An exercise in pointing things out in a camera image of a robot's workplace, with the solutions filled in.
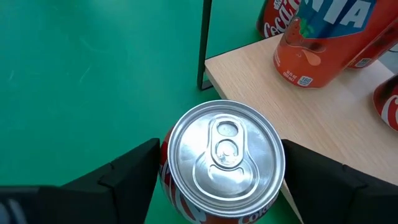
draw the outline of coca-cola logo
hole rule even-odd
[[[238,224],[250,224],[250,223],[254,223],[254,222],[258,221],[258,219],[263,217],[268,212],[269,208],[276,201],[277,198],[278,198],[278,196],[275,196],[274,199],[272,199],[266,206],[264,206],[259,211],[255,212],[251,215],[241,217],[238,221]]]
[[[163,190],[170,202],[185,219],[195,224],[206,222],[206,213],[187,200],[175,185],[168,160],[160,167],[160,178],[162,179]]]
[[[269,11],[264,13],[266,17],[273,17],[265,19],[264,36],[268,38],[285,32],[287,26],[294,17],[296,10],[299,8],[299,4],[300,0],[274,0],[274,7],[270,8],[272,10],[278,10],[278,13],[276,15]]]
[[[381,118],[390,127],[398,130],[398,95],[392,95],[384,104]]]

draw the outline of black metal rod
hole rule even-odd
[[[211,4],[213,0],[203,0],[203,12],[201,15],[201,31],[200,31],[200,48],[198,62],[197,85],[199,90],[206,90],[213,85],[210,81],[203,82],[203,74],[205,72],[205,60],[207,50],[207,40],[209,36]]]

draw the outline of light wood surface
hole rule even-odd
[[[371,100],[373,90],[393,73],[376,61],[362,70],[345,70],[324,88],[299,88],[272,63],[280,38],[206,60],[207,75],[221,97],[258,110],[282,139],[398,185],[398,133],[383,123]]]

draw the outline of coca-cola can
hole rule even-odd
[[[283,34],[292,21],[300,0],[265,0],[256,27],[264,38]]]
[[[274,127],[234,101],[189,110],[161,150],[164,192],[191,223],[254,223],[275,202],[284,178],[285,156]]]
[[[398,74],[376,88],[373,103],[381,119],[398,131]]]

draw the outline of soda can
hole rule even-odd
[[[367,47],[348,65],[349,68],[364,68],[372,64],[398,43],[398,22],[395,21],[376,41]]]
[[[398,4],[391,0],[303,0],[274,65],[296,86],[321,88],[397,18]]]
[[[159,175],[191,223],[248,224],[275,202],[285,172],[278,134],[256,110],[228,100],[185,113],[161,147]]]
[[[381,119],[398,131],[398,74],[375,89],[373,103]]]
[[[290,24],[300,0],[265,0],[257,19],[257,30],[264,38],[285,32]]]

